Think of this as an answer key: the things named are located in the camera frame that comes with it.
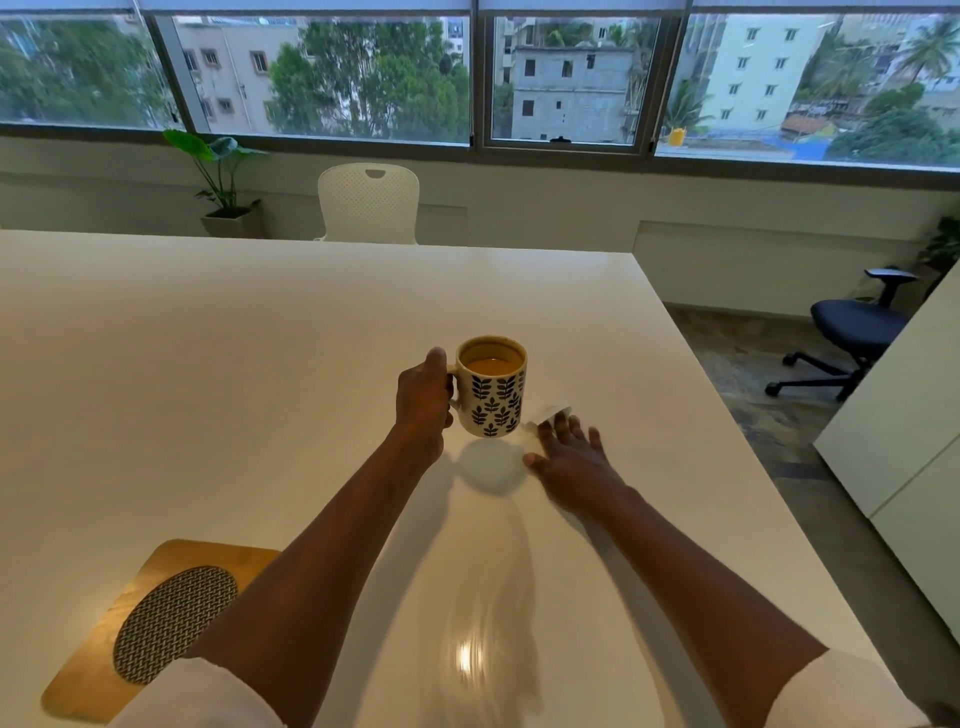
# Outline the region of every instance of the chair base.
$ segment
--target chair base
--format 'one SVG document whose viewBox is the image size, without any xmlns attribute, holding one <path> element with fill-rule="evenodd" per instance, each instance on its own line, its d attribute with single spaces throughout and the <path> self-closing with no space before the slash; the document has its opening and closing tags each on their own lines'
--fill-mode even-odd
<svg viewBox="0 0 960 728">
<path fill-rule="evenodd" d="M 763 390 L 767 395 L 776 397 L 783 387 L 840 387 L 840 392 L 837 394 L 836 399 L 837 401 L 844 401 L 851 395 L 853 390 L 856 389 L 856 385 L 863 381 L 863 377 L 866 376 L 867 371 L 870 369 L 869 362 L 855 357 L 854 360 L 856 361 L 857 368 L 852 372 L 848 372 L 847 370 L 840 369 L 840 367 L 835 367 L 832 364 L 827 364 L 826 361 L 822 361 L 816 356 L 810 356 L 804 352 L 789 353 L 783 358 L 783 365 L 792 367 L 797 363 L 798 359 L 805 361 L 807 364 L 812 364 L 830 376 L 813 379 L 772 381 L 767 384 Z"/>
</svg>

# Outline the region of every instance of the palm tree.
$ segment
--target palm tree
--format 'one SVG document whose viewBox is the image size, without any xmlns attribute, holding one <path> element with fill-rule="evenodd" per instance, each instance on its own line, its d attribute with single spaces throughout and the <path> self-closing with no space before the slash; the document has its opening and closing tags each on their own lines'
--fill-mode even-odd
<svg viewBox="0 0 960 728">
<path fill-rule="evenodd" d="M 898 71 L 913 71 L 911 83 L 921 71 L 934 79 L 942 79 L 953 66 L 952 56 L 960 53 L 960 21 L 956 17 L 938 20 L 930 30 L 925 25 L 907 47 L 901 51 L 903 60 Z"/>
</svg>

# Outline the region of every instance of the white sleeve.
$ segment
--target white sleeve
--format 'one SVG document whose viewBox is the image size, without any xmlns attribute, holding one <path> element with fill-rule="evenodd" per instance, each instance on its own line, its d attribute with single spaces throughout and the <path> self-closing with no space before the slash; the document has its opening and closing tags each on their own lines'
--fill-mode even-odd
<svg viewBox="0 0 960 728">
<path fill-rule="evenodd" d="M 284 728 L 267 702 L 229 670 L 175 660 L 108 728 Z"/>
<path fill-rule="evenodd" d="M 830 650 L 783 687 L 766 728 L 919 728 L 929 724 L 882 667 Z"/>
</svg>

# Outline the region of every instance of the blue seat cushion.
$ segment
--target blue seat cushion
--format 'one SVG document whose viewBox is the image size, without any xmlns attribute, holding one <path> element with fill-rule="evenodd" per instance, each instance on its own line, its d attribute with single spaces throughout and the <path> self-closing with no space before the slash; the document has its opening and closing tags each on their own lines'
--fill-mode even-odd
<svg viewBox="0 0 960 728">
<path fill-rule="evenodd" d="M 810 308 L 813 323 L 845 352 L 876 361 L 897 338 L 907 318 L 862 301 L 820 301 Z"/>
</svg>

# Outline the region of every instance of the potted plant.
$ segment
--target potted plant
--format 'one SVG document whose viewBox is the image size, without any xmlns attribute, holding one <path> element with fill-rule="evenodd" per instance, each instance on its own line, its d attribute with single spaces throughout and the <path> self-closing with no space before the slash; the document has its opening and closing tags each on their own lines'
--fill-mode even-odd
<svg viewBox="0 0 960 728">
<path fill-rule="evenodd" d="M 921 263 L 935 270 L 939 275 L 930 287 L 926 289 L 924 301 L 933 293 L 940 281 L 943 280 L 950 268 L 960 258 L 960 220 L 955 217 L 942 217 L 937 225 L 937 234 L 930 238 L 930 243 L 920 251 L 918 259 Z"/>
<path fill-rule="evenodd" d="M 207 188 L 200 190 L 194 197 L 209 200 L 217 209 L 201 218 L 206 231 L 213 237 L 267 237 L 263 225 L 263 208 L 259 200 L 249 205 L 237 205 L 237 188 L 234 180 L 240 162 L 250 155 L 262 155 L 256 149 L 242 147 L 232 136 L 221 136 L 207 144 L 198 136 L 168 129 L 163 136 L 177 149 L 190 155 L 197 169 L 204 176 Z M 205 166 L 217 163 L 214 174 Z"/>
</svg>

